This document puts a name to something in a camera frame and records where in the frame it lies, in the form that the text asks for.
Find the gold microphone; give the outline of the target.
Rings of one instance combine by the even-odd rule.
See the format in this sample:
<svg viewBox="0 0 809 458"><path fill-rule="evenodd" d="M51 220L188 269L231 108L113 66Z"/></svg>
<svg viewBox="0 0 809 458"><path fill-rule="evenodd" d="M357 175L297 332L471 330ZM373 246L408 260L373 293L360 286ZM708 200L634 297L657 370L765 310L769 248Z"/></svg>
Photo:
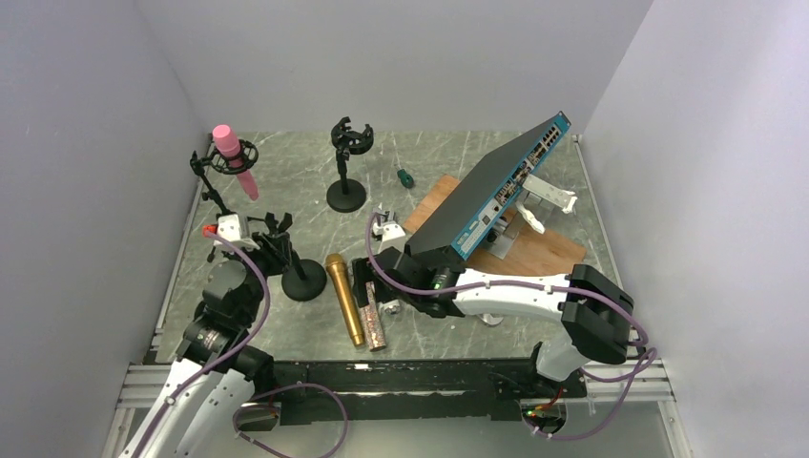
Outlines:
<svg viewBox="0 0 809 458"><path fill-rule="evenodd" d="M325 270L334 286L351 343L354 346L365 344L363 326L348 278L348 267L342 255L329 254L325 259Z"/></svg>

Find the black round-base clip stand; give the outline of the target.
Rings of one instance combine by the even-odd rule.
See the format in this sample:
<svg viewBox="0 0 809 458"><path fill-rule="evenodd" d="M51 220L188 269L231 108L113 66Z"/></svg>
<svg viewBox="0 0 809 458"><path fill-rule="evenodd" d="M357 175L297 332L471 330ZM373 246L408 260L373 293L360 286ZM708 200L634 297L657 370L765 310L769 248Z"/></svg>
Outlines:
<svg viewBox="0 0 809 458"><path fill-rule="evenodd" d="M273 213L267 212L265 218L275 218ZM292 218L284 213L283 218ZM292 264L287 272L281 274L281 289L291 300L308 302L317 298L326 286L326 272L316 260L302 259L293 246Z"/></svg>

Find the rhinestone silver microphone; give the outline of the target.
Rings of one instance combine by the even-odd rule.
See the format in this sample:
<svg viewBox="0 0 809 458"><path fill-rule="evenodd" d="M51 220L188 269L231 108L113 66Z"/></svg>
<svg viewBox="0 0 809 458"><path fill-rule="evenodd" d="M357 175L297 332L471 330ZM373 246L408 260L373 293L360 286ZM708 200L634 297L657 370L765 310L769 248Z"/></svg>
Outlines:
<svg viewBox="0 0 809 458"><path fill-rule="evenodd" d="M385 349L387 342L376 302L373 281L368 281L365 284L365 294L367 305L360 308L360 314L363 320L363 332L368 350L370 352L377 352Z"/></svg>

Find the pink microphone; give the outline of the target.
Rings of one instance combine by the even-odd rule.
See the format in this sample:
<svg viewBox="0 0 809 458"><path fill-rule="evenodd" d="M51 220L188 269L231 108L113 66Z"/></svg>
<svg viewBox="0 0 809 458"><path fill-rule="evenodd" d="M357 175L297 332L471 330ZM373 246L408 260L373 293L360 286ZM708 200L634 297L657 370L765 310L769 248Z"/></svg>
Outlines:
<svg viewBox="0 0 809 458"><path fill-rule="evenodd" d="M212 130L212 136L217 150L225 158L227 167L230 170L240 169L236 177L242 190L251 200L257 200L259 188L252 173L245 166L247 154L235 131L229 125L219 124Z"/></svg>

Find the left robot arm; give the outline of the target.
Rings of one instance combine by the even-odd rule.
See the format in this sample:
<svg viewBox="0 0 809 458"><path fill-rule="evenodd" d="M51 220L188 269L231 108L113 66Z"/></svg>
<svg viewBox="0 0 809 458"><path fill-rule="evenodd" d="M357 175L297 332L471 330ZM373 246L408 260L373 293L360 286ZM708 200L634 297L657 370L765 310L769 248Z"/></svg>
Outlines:
<svg viewBox="0 0 809 458"><path fill-rule="evenodd" d="M290 214L262 218L222 216L204 227L215 252L224 255L201 293L170 364L169 374L123 457L199 457L211 432L248 399L274 387L274 360L250 342L269 315L268 279L283 273L295 252Z"/></svg>

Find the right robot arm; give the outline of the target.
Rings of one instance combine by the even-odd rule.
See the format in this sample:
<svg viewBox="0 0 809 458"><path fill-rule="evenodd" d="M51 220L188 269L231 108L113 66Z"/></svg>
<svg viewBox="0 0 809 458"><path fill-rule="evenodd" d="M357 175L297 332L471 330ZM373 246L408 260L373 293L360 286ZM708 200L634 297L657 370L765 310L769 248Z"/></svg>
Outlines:
<svg viewBox="0 0 809 458"><path fill-rule="evenodd" d="M590 265L545 277L508 276L458 263L427 268L388 247L352 260L351 268L361 307L396 300L434 319L490 315L559 323L561 331L536 346L525 373L538 396L550 395L589 362L627 360L633 299Z"/></svg>

